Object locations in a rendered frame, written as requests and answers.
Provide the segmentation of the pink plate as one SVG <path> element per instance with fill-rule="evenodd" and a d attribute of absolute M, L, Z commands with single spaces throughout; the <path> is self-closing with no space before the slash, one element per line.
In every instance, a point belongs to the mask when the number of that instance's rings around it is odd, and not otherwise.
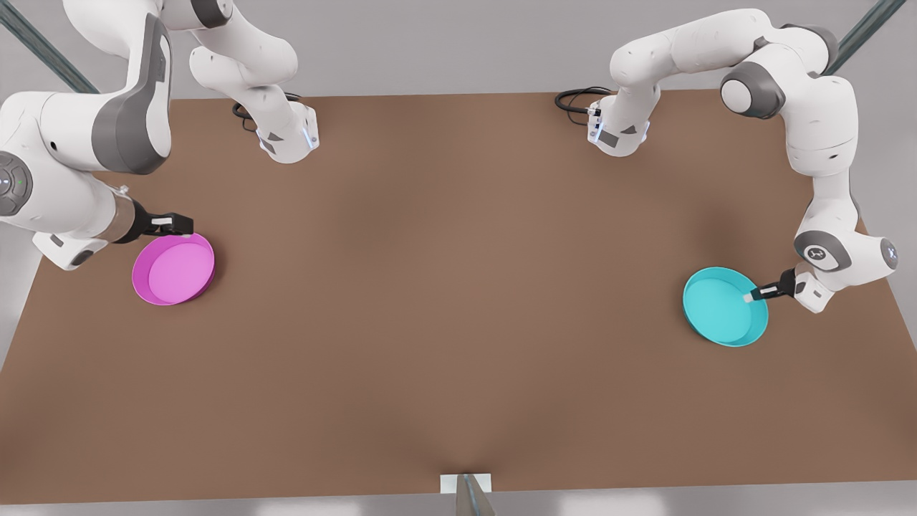
<path fill-rule="evenodd" d="M 215 268 L 215 252 L 202 235 L 165 236 L 142 249 L 131 280 L 142 300 L 155 306 L 173 306 L 206 291 Z"/>

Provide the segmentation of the blue plate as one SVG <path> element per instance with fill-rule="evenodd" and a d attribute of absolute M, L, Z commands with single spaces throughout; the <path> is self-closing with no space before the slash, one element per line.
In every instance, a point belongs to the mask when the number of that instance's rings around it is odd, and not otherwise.
<path fill-rule="evenodd" d="M 682 307 L 691 329 L 709 342 L 730 348 L 755 343 L 769 325 L 765 300 L 753 300 L 757 286 L 725 267 L 703 268 L 684 285 Z"/>

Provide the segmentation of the silver frame post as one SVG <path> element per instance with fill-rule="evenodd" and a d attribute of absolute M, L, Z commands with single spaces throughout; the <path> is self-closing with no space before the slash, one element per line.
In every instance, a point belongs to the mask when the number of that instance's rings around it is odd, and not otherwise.
<path fill-rule="evenodd" d="M 0 25 L 73 92 L 98 94 L 99 90 L 9 0 L 0 0 Z"/>
<path fill-rule="evenodd" d="M 834 61 L 823 75 L 836 75 L 839 69 L 884 26 L 907 0 L 878 0 L 840 40 Z"/>
<path fill-rule="evenodd" d="M 488 499 L 492 491 L 491 474 L 442 474 L 440 493 L 454 494 L 456 516 L 496 516 Z"/>

